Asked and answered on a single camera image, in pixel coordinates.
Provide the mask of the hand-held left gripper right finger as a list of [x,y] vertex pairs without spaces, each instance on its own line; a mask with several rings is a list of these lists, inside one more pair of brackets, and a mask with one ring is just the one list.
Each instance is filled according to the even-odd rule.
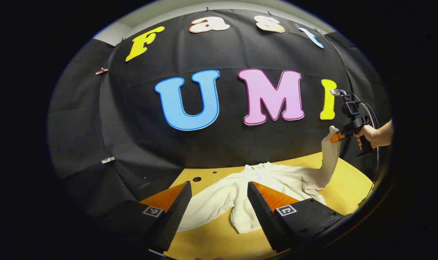
[[351,214],[341,214],[316,199],[298,200],[255,181],[247,197],[270,244],[280,253],[313,246]]

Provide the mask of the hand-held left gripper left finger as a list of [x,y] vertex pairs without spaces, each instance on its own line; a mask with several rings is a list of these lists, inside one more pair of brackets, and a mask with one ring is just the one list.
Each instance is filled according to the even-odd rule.
[[139,202],[127,201],[109,211],[109,229],[158,253],[169,250],[191,200],[191,183],[183,182]]

